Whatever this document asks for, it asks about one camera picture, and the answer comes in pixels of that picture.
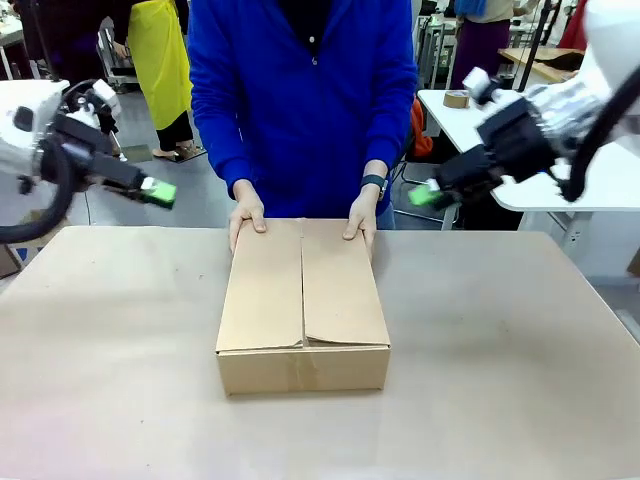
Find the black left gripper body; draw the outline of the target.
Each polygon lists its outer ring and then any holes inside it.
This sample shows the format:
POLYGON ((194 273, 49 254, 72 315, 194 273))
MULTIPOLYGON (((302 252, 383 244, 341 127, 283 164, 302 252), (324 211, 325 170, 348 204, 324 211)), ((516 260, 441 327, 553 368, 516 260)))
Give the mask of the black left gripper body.
POLYGON ((112 155, 111 141, 99 128, 56 113, 40 146, 43 154, 39 176, 45 181, 57 182, 55 153, 61 153, 71 165, 76 190, 102 183, 122 194, 142 192, 146 174, 138 167, 116 159, 112 155))

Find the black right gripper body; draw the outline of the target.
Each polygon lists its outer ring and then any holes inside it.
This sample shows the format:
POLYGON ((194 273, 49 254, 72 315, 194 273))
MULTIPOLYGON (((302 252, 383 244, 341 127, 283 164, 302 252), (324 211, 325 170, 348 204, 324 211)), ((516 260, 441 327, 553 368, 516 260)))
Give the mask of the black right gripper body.
POLYGON ((556 154, 537 123, 532 104, 519 99, 489 116, 478 128, 481 142, 440 165, 436 182, 452 194, 486 193, 504 176, 525 181, 550 169, 556 154))

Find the person's left hand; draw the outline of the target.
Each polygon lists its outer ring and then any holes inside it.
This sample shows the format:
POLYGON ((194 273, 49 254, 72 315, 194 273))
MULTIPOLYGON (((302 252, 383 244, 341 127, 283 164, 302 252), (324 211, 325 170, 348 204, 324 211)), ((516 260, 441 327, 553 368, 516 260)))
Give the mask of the person's left hand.
POLYGON ((358 233, 364 239, 369 260, 373 259, 374 241, 377 232, 376 208, 381 189, 374 184, 367 184, 351 205, 343 239, 354 240, 358 233))

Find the person's right hand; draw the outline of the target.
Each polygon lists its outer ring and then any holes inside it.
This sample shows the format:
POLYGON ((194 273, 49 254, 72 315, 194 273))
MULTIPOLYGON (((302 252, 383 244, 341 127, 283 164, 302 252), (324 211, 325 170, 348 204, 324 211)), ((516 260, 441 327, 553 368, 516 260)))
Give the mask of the person's right hand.
POLYGON ((249 221, 257 233, 265 233, 267 227, 263 202, 251 182, 246 179, 237 180, 232 191, 236 207, 229 217, 229 246, 231 252, 235 253, 240 229, 245 221, 249 221))

